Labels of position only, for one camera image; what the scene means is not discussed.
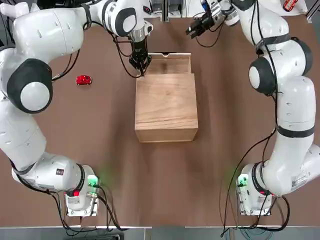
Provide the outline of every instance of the cable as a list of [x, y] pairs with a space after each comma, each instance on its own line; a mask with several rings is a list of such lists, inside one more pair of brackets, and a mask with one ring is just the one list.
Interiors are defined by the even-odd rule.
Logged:
[[221, 30], [222, 30], [223, 27], [224, 27], [224, 21], [214, 30], [214, 32], [215, 32], [218, 28], [220, 28], [220, 30], [219, 30], [219, 32], [218, 32], [218, 36], [216, 37], [216, 40], [214, 41], [214, 43], [213, 43], [212, 45], [207, 46], [207, 45], [201, 44], [201, 43], [199, 42], [197, 36], [195, 37], [196, 42], [197, 42], [201, 47], [204, 47], [204, 48], [212, 48], [212, 47], [213, 47], [214, 45], [216, 45], [216, 43], [218, 42], [219, 37], [220, 37], [220, 34], [221, 34]]
[[[258, 0], [255, 0], [254, 4], [256, 4], [256, 10], [257, 10], [257, 21], [258, 21], [258, 30], [259, 30], [259, 34], [260, 34], [260, 37], [261, 37], [261, 40], [264, 41], [264, 36], [262, 34], [262, 31], [261, 31], [261, 25], [260, 25], [260, 7], [259, 7], [259, 2]], [[275, 84], [275, 103], [274, 103], [274, 108], [275, 108], [275, 111], [274, 111], [274, 117], [275, 117], [275, 125], [278, 126], [278, 78], [277, 78], [277, 71], [276, 71], [276, 66], [275, 66], [275, 63], [274, 63], [274, 60], [272, 58], [272, 55], [271, 55], [271, 52], [268, 48], [268, 46], [266, 44], [264, 44], [264, 47], [268, 53], [268, 56], [270, 58], [270, 61], [271, 61], [271, 65], [272, 65], [272, 69], [273, 69], [273, 75], [274, 75], [274, 84]]]
[[58, 79], [63, 78], [65, 75], [67, 75], [67, 74], [74, 68], [74, 66], [75, 66], [75, 64], [76, 64], [76, 62], [77, 62], [77, 60], [78, 60], [79, 53], [80, 53], [80, 49], [77, 51], [76, 56], [75, 56], [75, 59], [74, 59], [72, 65], [71, 65], [71, 67], [70, 67], [67, 71], [65, 71], [62, 75], [59, 75], [58, 77], [54, 77], [54, 78], [52, 79], [52, 82], [55, 82], [55, 81], [57, 81]]
[[254, 2], [252, 17], [251, 17], [251, 24], [250, 24], [250, 35], [251, 35], [251, 40], [252, 40], [253, 45], [256, 45], [255, 40], [254, 40], [254, 36], [253, 36], [253, 33], [252, 33], [255, 12], [256, 12], [256, 1]]
[[[100, 25], [101, 27], [103, 27], [103, 25], [102, 25], [101, 23], [97, 22], [97, 21], [92, 21], [92, 23], [98, 24], [98, 25]], [[86, 22], [86, 23], [82, 26], [82, 28], [85, 29], [85, 27], [86, 27], [87, 24], [88, 24], [88, 22]], [[74, 68], [74, 66], [75, 66], [75, 64], [76, 64], [76, 62], [77, 62], [77, 60], [78, 60], [79, 53], [80, 53], [80, 49], [77, 51], [76, 56], [75, 56], [75, 59], [74, 59], [72, 65], [71, 65], [71, 67], [68, 69], [68, 67], [69, 67], [69, 65], [70, 65], [70, 62], [71, 62], [71, 58], [72, 58], [72, 54], [70, 55], [70, 59], [69, 59], [69, 62], [68, 62], [68, 64], [67, 64], [66, 69], [62, 72], [62, 74], [59, 74], [58, 76], [55, 76], [55, 77], [52, 79], [52, 82], [55, 82], [55, 81], [57, 81], [58, 79], [63, 78], [65, 75], [67, 75], [67, 74]]]
[[11, 42], [13, 43], [13, 44], [16, 44], [15, 43], [15, 40], [14, 40], [14, 37], [13, 37], [13, 35], [12, 35], [12, 33], [11, 33], [11, 30], [10, 30], [10, 23], [9, 23], [9, 21], [12, 21], [12, 23], [14, 23], [14, 21], [10, 18], [10, 17], [6, 17], [6, 20], [5, 20], [5, 25], [6, 25], [6, 30], [8, 31], [8, 33], [9, 33], [9, 37], [10, 37], [10, 39], [11, 39]]
[[232, 182], [235, 178], [235, 175], [237, 173], [237, 170], [240, 166], [240, 164], [243, 162], [243, 160], [245, 159], [245, 157], [248, 155], [248, 153], [257, 145], [263, 143], [264, 141], [266, 141], [270, 136], [267, 136], [265, 137], [264, 139], [256, 142], [254, 145], [252, 145], [248, 151], [246, 151], [246, 153], [243, 155], [243, 157], [241, 158], [241, 160], [239, 161], [238, 165], [236, 166], [234, 172], [233, 172], [233, 175], [231, 177], [231, 180], [230, 180], [230, 183], [229, 183], [229, 187], [228, 187], [228, 191], [227, 191], [227, 197], [225, 199], [225, 208], [224, 208], [224, 221], [223, 221], [223, 232], [222, 234], [220, 235], [220, 237], [222, 238], [226, 232], [226, 220], [227, 220], [227, 206], [228, 206], [228, 196], [229, 196], [229, 193], [230, 193], [230, 188], [231, 188], [231, 185], [232, 185]]
[[[102, 190], [103, 195], [106, 195], [105, 190], [104, 190], [102, 187], [100, 187], [100, 186], [99, 186], [99, 188]], [[108, 203], [107, 203], [107, 199], [104, 200], [103, 197], [101, 197], [100, 195], [97, 195], [97, 198], [100, 199], [101, 202], [103, 202], [103, 204], [105, 205], [106, 210], [107, 210], [107, 212], [109, 212], [110, 217], [111, 217], [111, 219], [112, 219], [112, 222], [113, 222], [114, 226], [116, 227], [116, 229], [118, 229], [119, 231], [126, 231], [126, 230], [128, 230], [127, 228], [121, 228], [121, 227], [119, 226], [118, 222], [116, 221], [116, 219], [115, 219], [115, 217], [114, 217], [114, 215], [113, 215], [113, 212], [111, 211], [111, 209], [110, 209], [110, 207], [109, 207], [109, 205], [108, 205]]]
[[4, 17], [2, 16], [1, 13], [0, 13], [0, 15], [1, 15], [2, 23], [3, 23], [3, 27], [4, 27], [4, 32], [5, 32], [6, 45], [9, 45], [7, 28], [6, 28], [6, 25], [5, 25]]
[[184, 5], [185, 5], [185, 17], [187, 17], [187, 0], [184, 0]]
[[[253, 26], [253, 21], [254, 21], [254, 14], [255, 14], [255, 8], [257, 8], [257, 23], [258, 23], [258, 30], [259, 30], [259, 34], [260, 34], [260, 37], [261, 37], [261, 40], [264, 41], [264, 37], [263, 37], [263, 34], [262, 34], [262, 31], [261, 31], [261, 25], [260, 25], [260, 8], [259, 8], [259, 2], [258, 0], [255, 0], [254, 1], [254, 7], [253, 7], [253, 13], [252, 13], [252, 19], [251, 19], [251, 39], [252, 39], [252, 42], [255, 44], [254, 40], [253, 40], [253, 36], [252, 36], [252, 26]], [[275, 67], [275, 63], [274, 63], [274, 60], [272, 58], [272, 55], [271, 55], [271, 52], [268, 48], [268, 46], [266, 44], [264, 44], [264, 47], [268, 53], [268, 56], [270, 58], [270, 62], [271, 62], [271, 65], [272, 65], [272, 69], [273, 69], [273, 75], [274, 75], [274, 83], [275, 83], [275, 97], [274, 97], [274, 116], [275, 116], [275, 125], [276, 127], [278, 126], [278, 79], [277, 79], [277, 71], [276, 71], [276, 67]], [[272, 132], [272, 134], [270, 136], [268, 136], [267, 138], [265, 138], [264, 140], [267, 140], [267, 143], [264, 147], [264, 151], [262, 153], [262, 164], [264, 166], [264, 153], [265, 153], [265, 149], [267, 148], [267, 145], [269, 143], [269, 140], [270, 138], [275, 134], [276, 132], [276, 129], [274, 129], [274, 131]], [[230, 181], [230, 185], [229, 185], [229, 188], [228, 188], [228, 192], [227, 194], [229, 195], [229, 191], [230, 191], [230, 187], [231, 187], [231, 184], [232, 184], [232, 180], [235, 176], [235, 173], [238, 169], [240, 164], [238, 164], [238, 166], [236, 167], [236, 170], [232, 176], [232, 179]], [[266, 228], [266, 227], [258, 227], [258, 229], [262, 229], [262, 230], [266, 230], [266, 231], [271, 231], [271, 232], [278, 232], [278, 231], [281, 231], [283, 230], [287, 224], [288, 224], [288, 221], [289, 221], [289, 217], [290, 217], [290, 205], [289, 205], [289, 202], [288, 200], [283, 196], [283, 199], [287, 205], [287, 217], [286, 217], [286, 220], [284, 222], [284, 224], [280, 227], [280, 228], [276, 228], [276, 229], [273, 229], [273, 228]], [[226, 198], [226, 206], [225, 206], [225, 215], [224, 215], [224, 226], [223, 226], [223, 233], [221, 234], [221, 237], [223, 237], [225, 231], [226, 231], [226, 211], [227, 211], [227, 202], [228, 202], [228, 197]]]
[[287, 198], [285, 196], [281, 196], [281, 198], [285, 201], [285, 204], [286, 204], [286, 218], [285, 218], [285, 221], [284, 223], [282, 224], [281, 227], [279, 228], [268, 228], [268, 227], [262, 227], [262, 226], [259, 226], [257, 227], [258, 229], [261, 229], [261, 230], [266, 230], [266, 231], [269, 231], [269, 232], [280, 232], [282, 231], [283, 229], [286, 228], [286, 226], [288, 225], [288, 222], [289, 222], [289, 218], [290, 218], [290, 204], [287, 200]]
[[70, 54], [69, 61], [68, 61], [68, 64], [66, 65], [66, 68], [63, 70], [62, 73], [54, 76], [54, 78], [52, 79], [53, 82], [54, 82], [55, 80], [57, 80], [58, 77], [62, 77], [62, 76], [65, 76], [65, 75], [66, 75], [66, 72], [67, 72], [67, 70], [68, 70], [68, 68], [69, 68], [69, 66], [70, 66], [70, 63], [71, 63], [71, 59], [72, 59], [72, 54]]

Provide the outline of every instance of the table surface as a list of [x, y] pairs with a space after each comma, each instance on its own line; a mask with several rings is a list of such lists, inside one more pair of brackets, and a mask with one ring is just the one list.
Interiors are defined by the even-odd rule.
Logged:
[[[320, 54], [313, 26], [305, 16], [287, 20], [291, 35], [301, 38], [313, 51], [313, 68], [307, 76], [318, 92]], [[219, 209], [224, 210], [232, 172], [247, 149], [274, 128], [272, 99], [253, 90], [248, 79], [256, 55], [240, 24], [224, 26], [216, 46], [207, 49], [185, 35], [190, 22], [153, 19], [148, 47], [150, 52], [191, 53], [199, 125], [193, 142], [138, 142], [134, 128], [136, 81], [127, 76], [111, 37], [99, 27], [85, 33], [74, 69], [54, 83], [51, 105], [35, 116], [46, 136], [47, 152], [92, 166], [109, 186], [121, 226], [221, 226]], [[207, 32], [199, 40], [209, 44], [215, 38], [216, 33]], [[121, 47], [130, 52], [130, 46]], [[65, 56], [52, 62], [53, 73], [61, 72], [68, 59]], [[91, 76], [93, 84], [77, 86], [78, 75]], [[316, 117], [315, 143], [320, 144], [320, 114]], [[243, 164], [260, 161], [262, 149], [257, 146]], [[289, 225], [320, 226], [319, 184], [320, 179], [316, 179], [287, 196], [291, 206]], [[61, 225], [53, 199], [16, 183], [2, 152], [0, 189], [4, 190], [1, 227]], [[234, 189], [231, 198], [235, 211]], [[277, 208], [272, 216], [260, 221], [280, 225]], [[251, 217], [239, 219], [240, 225], [252, 222]], [[99, 205], [97, 217], [84, 218], [82, 223], [105, 226], [104, 206]], [[235, 225], [230, 207], [227, 225]]]

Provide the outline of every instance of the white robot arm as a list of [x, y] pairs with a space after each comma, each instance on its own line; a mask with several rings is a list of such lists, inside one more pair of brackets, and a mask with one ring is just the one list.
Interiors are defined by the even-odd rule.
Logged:
[[149, 64], [145, 38], [153, 26], [143, 19], [140, 0], [97, 0], [77, 8], [29, 12], [25, 2], [1, 4], [2, 14], [13, 23], [15, 47], [0, 49], [0, 148], [12, 165], [12, 176], [25, 186], [66, 192], [73, 216], [91, 216], [95, 200], [89, 193], [98, 179], [91, 167], [46, 152], [46, 138], [31, 114], [44, 111], [53, 96], [49, 62], [78, 51], [84, 28], [97, 22], [120, 37], [133, 41], [132, 62], [143, 70]]
[[201, 35], [204, 28], [219, 24], [223, 15], [232, 24], [239, 19], [247, 40], [261, 52], [249, 68], [252, 87], [267, 96], [277, 94], [272, 155], [264, 166], [262, 162], [246, 165], [236, 181], [241, 214], [260, 215], [261, 209], [266, 214], [271, 194], [289, 194], [320, 175], [320, 147], [313, 144], [315, 88], [304, 76], [312, 66], [312, 53], [303, 41], [289, 35], [288, 23], [281, 16], [258, 0], [217, 0], [209, 8], [211, 11], [191, 24], [187, 34]]

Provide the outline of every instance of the wooden box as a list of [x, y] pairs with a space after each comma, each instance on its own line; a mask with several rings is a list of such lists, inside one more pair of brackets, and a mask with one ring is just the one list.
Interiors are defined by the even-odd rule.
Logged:
[[190, 54], [154, 53], [136, 81], [135, 132], [141, 143], [189, 142], [198, 130]]

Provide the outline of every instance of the red toy car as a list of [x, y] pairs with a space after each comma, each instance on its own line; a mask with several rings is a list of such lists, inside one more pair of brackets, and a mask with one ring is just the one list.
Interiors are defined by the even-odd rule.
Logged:
[[78, 76], [75, 80], [77, 85], [90, 85], [92, 84], [92, 78], [87, 75]]

